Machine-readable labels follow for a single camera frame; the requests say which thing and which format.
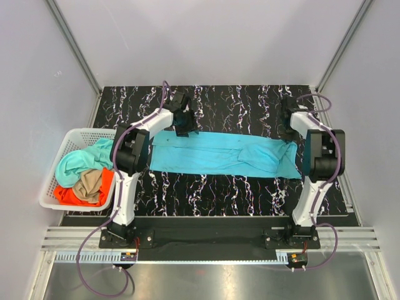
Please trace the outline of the aluminium front rail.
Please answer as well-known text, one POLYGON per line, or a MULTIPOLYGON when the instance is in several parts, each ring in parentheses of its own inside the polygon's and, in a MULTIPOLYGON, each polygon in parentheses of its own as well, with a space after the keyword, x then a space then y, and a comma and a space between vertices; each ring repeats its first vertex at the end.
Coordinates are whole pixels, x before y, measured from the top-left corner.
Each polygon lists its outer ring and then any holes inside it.
MULTIPOLYGON (((316 246, 307 245, 307 253, 321 253, 327 258, 332 253, 373 253, 380 250, 378 240, 369 227, 339 227, 337 233, 326 227, 320 229, 316 246)), ((255 264, 288 265, 289 256, 301 253, 302 249, 274 246, 271 241, 262 240, 256 244, 237 238, 223 244, 221 241, 210 244, 175 242, 157 246, 154 234, 142 234, 139 244, 127 248, 101 248, 103 241, 99 232, 89 240, 88 227, 50 227, 47 230, 42 251, 54 252, 56 260, 62 263, 113 263, 113 264, 255 264), (138 252, 137 261, 121 261, 122 252, 138 252)))

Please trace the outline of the left aluminium frame post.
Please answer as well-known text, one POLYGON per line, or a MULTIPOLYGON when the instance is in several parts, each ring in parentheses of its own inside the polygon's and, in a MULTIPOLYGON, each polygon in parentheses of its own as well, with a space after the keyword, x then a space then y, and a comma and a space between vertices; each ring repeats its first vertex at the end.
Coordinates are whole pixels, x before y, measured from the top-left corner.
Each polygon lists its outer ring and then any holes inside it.
POLYGON ((48 7, 51 15, 53 16, 58 28, 60 29, 62 35, 64 36, 70 50, 72 51, 73 56, 75 57, 77 63, 79 64, 82 72, 84 73, 89 85, 91 86, 94 93, 99 96, 102 87, 99 85, 97 79, 95 78, 91 68, 89 67, 86 58, 84 57, 74 35, 69 27, 69 24, 64 17, 57 1, 55 0, 44 0, 46 6, 48 7))

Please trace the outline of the right small connector board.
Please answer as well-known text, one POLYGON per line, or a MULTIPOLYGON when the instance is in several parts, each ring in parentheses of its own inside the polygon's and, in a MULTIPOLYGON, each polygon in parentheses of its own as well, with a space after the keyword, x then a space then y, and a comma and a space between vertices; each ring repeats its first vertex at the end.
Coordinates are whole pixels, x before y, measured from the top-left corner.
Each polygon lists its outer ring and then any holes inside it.
POLYGON ((289 262, 292 264, 307 264, 308 254, 307 253, 293 253, 289 256, 289 262))

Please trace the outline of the aluminium frame post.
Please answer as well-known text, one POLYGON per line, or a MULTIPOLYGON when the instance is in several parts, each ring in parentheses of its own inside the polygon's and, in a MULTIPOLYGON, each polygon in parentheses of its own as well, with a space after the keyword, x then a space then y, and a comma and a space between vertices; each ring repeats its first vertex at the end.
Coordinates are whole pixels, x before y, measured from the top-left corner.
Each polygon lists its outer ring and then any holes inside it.
POLYGON ((82 72, 84 73, 89 85, 91 86, 94 93, 99 96, 102 87, 99 85, 97 79, 95 78, 91 68, 89 67, 86 58, 84 57, 74 35, 69 27, 69 24, 64 17, 57 1, 55 0, 44 0, 46 6, 48 7, 51 15, 53 16, 58 28, 60 29, 62 35, 64 36, 70 50, 72 51, 73 56, 75 57, 77 63, 79 64, 82 72))
POLYGON ((315 87, 317 92, 322 92, 326 84, 328 83, 330 77, 333 75, 336 67, 338 66, 341 58, 349 47, 353 37, 356 35, 358 29, 360 28, 364 18, 368 14, 369 10, 374 4, 374 0, 363 0, 359 6, 356 14, 354 15, 349 27, 347 28, 339 46, 337 47, 332 59, 330 60, 322 78, 319 80, 315 87))

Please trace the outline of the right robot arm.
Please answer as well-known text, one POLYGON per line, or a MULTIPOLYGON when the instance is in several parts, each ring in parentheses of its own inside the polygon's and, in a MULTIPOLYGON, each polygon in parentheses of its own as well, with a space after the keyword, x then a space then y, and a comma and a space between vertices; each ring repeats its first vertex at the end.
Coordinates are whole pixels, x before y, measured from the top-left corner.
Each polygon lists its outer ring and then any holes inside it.
POLYGON ((318 238, 318 211, 334 180, 345 169, 346 135, 341 129, 325 126, 313 112, 301 107, 291 96, 282 98, 281 119, 281 137, 285 141, 294 141, 297 136, 305 139, 302 159, 304 186, 284 230, 284 239, 293 246, 318 238))

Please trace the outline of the beige t shirt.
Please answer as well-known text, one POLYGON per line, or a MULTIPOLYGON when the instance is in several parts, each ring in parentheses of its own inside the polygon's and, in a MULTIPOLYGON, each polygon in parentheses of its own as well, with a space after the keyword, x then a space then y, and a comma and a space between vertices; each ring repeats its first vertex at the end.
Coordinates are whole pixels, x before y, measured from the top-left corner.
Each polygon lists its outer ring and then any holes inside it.
POLYGON ((74 195, 81 201, 89 204, 99 202, 99 189, 102 184, 103 172, 98 169, 89 169, 80 174, 80 179, 72 187, 74 195))

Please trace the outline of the teal green t shirt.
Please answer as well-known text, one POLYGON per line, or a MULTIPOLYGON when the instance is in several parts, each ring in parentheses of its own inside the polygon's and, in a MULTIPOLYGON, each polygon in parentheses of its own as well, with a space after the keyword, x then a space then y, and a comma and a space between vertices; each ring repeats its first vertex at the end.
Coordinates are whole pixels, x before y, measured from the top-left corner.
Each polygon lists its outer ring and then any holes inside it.
POLYGON ((111 170, 112 146, 113 140, 100 138, 91 146, 66 154, 56 166, 55 178, 58 184, 63 188, 71 188, 79 180, 80 174, 88 169, 111 170))

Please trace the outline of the left small connector board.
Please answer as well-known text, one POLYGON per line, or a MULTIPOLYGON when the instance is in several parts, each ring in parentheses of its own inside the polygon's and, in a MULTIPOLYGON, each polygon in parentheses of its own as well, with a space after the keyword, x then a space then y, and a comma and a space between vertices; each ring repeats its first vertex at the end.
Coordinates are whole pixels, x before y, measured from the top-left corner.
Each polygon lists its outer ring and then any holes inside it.
POLYGON ((121 261, 133 262, 138 260, 138 252, 122 252, 121 253, 121 261))

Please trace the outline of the small connector board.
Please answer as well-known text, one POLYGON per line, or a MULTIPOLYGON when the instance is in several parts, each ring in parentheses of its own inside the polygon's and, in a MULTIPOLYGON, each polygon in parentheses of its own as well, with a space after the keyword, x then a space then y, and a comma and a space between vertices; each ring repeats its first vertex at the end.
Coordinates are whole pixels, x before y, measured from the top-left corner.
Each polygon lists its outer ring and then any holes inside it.
POLYGON ((122 252, 121 253, 121 261, 133 262, 138 260, 138 252, 122 252))
POLYGON ((289 256, 289 262, 292 264, 307 264, 308 254, 307 253, 293 253, 289 256))

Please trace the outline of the bright blue t shirt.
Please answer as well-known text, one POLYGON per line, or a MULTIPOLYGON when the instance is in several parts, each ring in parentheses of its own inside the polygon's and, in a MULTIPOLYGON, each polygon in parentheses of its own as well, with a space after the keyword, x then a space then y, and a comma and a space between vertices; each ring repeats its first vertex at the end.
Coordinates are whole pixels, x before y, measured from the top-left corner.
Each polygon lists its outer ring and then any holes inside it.
POLYGON ((150 170, 167 173, 301 179, 298 147, 269 137, 218 132, 178 137, 161 131, 153 139, 150 170))

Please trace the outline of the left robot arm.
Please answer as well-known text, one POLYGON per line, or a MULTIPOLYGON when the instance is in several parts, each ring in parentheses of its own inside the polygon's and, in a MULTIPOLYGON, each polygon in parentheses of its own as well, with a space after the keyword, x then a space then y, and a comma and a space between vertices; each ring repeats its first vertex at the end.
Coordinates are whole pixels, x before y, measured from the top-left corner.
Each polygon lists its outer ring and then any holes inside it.
POLYGON ((112 214, 106 223, 109 234, 126 242, 134 240, 136 186, 148 163, 149 142, 170 127, 178 137, 198 133, 191 98, 179 91, 171 99, 163 99, 161 107, 140 121, 117 127, 110 153, 116 186, 112 214))

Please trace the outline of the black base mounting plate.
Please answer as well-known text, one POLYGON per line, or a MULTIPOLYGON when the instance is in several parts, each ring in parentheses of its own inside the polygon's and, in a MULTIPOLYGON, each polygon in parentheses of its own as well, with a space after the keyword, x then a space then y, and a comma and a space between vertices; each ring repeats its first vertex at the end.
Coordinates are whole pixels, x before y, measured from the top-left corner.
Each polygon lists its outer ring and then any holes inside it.
POLYGON ((128 248, 140 243, 142 234, 154 234, 157 246, 172 243, 210 244, 221 241, 231 243, 237 238, 256 244, 259 241, 271 241, 274 246, 304 249, 308 244, 316 246, 320 229, 316 229, 317 239, 289 245, 284 239, 284 230, 289 223, 287 216, 214 216, 214 217, 137 217, 134 222, 134 240, 126 242, 108 233, 107 227, 100 230, 102 242, 100 248, 128 248))

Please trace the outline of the orange t shirt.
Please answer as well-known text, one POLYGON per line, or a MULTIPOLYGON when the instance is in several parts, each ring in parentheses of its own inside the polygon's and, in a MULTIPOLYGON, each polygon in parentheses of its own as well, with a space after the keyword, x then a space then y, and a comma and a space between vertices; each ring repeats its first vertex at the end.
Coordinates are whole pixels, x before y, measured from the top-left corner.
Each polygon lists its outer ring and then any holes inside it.
POLYGON ((73 187, 57 186, 53 194, 62 205, 100 207, 106 203, 113 178, 113 169, 88 169, 73 187))

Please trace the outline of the white plastic laundry basket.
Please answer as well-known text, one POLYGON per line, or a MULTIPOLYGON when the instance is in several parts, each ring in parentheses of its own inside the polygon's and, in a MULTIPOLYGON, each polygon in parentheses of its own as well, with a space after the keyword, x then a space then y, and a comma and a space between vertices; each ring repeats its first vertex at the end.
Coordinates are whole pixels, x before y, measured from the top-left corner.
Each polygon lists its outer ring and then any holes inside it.
POLYGON ((78 128, 62 140, 39 196, 39 204, 58 211, 98 212, 109 207, 115 186, 109 155, 114 129, 78 128), (94 200, 76 197, 73 187, 82 173, 96 170, 102 177, 100 195, 94 200))

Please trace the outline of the right aluminium frame post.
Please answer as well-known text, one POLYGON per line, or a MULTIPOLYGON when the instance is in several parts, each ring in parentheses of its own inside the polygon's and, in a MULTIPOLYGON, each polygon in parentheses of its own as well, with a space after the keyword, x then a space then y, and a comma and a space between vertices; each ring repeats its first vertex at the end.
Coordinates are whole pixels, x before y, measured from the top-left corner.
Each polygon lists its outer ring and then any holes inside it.
POLYGON ((374 4, 374 0, 363 0, 359 6, 356 14, 354 15, 349 27, 347 28, 339 46, 337 47, 332 59, 330 60, 322 78, 319 80, 315 87, 317 92, 322 92, 326 84, 328 83, 330 77, 333 75, 336 67, 338 66, 341 58, 349 47, 353 37, 356 35, 358 29, 360 28, 364 18, 368 14, 369 10, 374 4))

